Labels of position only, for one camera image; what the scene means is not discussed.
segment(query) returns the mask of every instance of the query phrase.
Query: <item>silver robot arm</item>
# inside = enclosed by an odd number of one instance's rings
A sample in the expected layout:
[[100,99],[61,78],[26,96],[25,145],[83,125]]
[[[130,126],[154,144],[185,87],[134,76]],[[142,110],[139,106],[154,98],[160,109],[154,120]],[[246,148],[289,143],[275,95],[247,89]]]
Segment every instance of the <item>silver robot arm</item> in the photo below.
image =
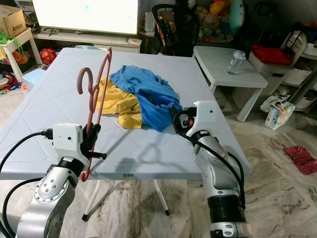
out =
[[172,109],[173,126],[177,133],[189,139],[194,146],[196,164],[201,171],[206,199],[211,218],[212,238],[252,238],[250,224],[244,216],[244,205],[237,178],[227,165],[214,153],[202,148],[194,141],[202,143],[222,157],[241,178],[239,167],[220,145],[215,131],[215,102],[199,101],[196,107],[175,113]]
[[91,152],[101,129],[93,125],[89,134],[76,124],[56,124],[52,130],[53,146],[59,163],[53,166],[36,185],[33,199],[23,213],[16,238],[59,237],[65,212],[75,197],[78,177],[89,166],[89,158],[106,158]]

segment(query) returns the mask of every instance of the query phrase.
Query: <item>blue towel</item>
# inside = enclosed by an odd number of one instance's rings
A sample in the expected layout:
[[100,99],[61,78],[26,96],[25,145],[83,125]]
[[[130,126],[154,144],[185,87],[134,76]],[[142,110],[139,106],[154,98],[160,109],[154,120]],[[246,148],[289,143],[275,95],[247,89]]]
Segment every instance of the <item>blue towel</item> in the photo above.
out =
[[172,123],[170,106],[182,110],[178,96],[168,82],[148,69],[123,65],[119,71],[110,75],[110,80],[116,87],[136,96],[143,124],[159,132]]

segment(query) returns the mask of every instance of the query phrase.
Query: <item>television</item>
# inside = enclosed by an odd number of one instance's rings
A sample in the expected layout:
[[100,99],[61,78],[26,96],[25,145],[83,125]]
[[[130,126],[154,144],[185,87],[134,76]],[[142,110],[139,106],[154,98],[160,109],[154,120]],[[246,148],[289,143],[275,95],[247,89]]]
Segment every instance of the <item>television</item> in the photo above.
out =
[[42,27],[137,34],[138,0],[33,0]]

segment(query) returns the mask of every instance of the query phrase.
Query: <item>plastic water bottle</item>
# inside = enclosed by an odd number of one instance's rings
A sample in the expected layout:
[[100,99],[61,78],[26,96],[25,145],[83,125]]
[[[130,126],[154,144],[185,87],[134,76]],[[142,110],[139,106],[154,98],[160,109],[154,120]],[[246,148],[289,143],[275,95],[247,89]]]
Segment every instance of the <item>plastic water bottle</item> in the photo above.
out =
[[230,62],[228,74],[235,75],[239,72],[240,64],[246,59],[243,51],[235,51],[233,53],[233,59]]

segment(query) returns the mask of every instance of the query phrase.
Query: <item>marble floor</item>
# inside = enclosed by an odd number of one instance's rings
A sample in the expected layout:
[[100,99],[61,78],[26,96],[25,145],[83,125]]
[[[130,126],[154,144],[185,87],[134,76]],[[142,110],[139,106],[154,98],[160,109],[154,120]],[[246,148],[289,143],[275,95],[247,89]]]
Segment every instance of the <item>marble floor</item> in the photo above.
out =
[[[24,95],[16,93],[16,98],[0,96],[0,105],[11,105],[8,108],[18,105]],[[285,147],[302,145],[317,158],[317,113],[294,112],[285,125],[273,131],[265,127],[264,113],[252,112],[245,122],[239,122],[230,97],[223,97],[219,91],[215,96],[221,101],[227,122],[253,168],[245,182],[245,214],[255,237],[317,238],[317,173],[303,175],[283,151]],[[5,113],[0,116],[0,129],[10,109]],[[4,196],[17,183],[0,181],[0,209]],[[60,237],[209,237],[208,205],[200,181],[159,180],[171,211],[166,216],[153,181],[105,180],[85,223],[81,220],[82,212],[96,183],[79,182]],[[9,214],[22,214],[33,187],[29,184],[13,194]]]

